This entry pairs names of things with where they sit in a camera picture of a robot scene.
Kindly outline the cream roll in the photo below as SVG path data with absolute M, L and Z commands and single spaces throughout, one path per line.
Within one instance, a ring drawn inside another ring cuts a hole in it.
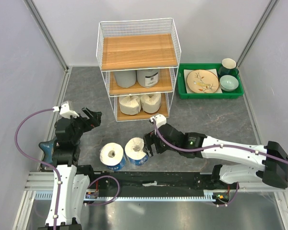
M 142 110 L 146 113 L 153 114 L 161 106 L 161 93 L 143 94 L 140 97 Z
M 141 100 L 137 95 L 120 96 L 120 111 L 125 115 L 137 115 L 141 111 Z

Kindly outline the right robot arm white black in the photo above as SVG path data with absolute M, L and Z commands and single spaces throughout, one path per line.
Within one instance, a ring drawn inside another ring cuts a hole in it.
M 144 151 L 147 155 L 153 156 L 167 150 L 189 159 L 232 162 L 232 165 L 214 166 L 210 183 L 217 189 L 226 184 L 252 181 L 262 181 L 280 189 L 288 187 L 288 155 L 274 141 L 266 145 L 245 145 L 196 132 L 182 133 L 169 124 L 144 135 Z

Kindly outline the blue roll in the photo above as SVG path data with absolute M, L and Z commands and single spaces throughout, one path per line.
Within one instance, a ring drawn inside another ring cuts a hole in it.
M 113 171 L 121 170 L 126 163 L 124 150 L 120 144 L 108 143 L 100 151 L 100 160 Z
M 148 155 L 144 152 L 144 140 L 142 138 L 132 138 L 125 145 L 125 154 L 130 163 L 141 166 L 148 160 Z

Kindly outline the grey paper towel roll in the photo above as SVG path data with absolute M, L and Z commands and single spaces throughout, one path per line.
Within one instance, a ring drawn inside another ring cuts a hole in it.
M 145 88 L 151 88 L 159 81 L 159 69 L 139 69 L 136 74 L 138 83 Z

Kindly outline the white wire wooden shelf rack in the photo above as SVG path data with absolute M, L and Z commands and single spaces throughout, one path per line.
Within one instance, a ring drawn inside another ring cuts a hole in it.
M 172 106 L 181 47 L 173 18 L 101 21 L 98 25 L 96 58 L 107 95 L 117 122 L 145 120 L 151 114 L 140 111 L 126 115 L 120 109 L 119 97 L 160 93 L 158 113 L 169 117 Z M 159 71 L 156 85 L 145 88 L 138 82 L 120 87 L 114 73 L 131 70 Z

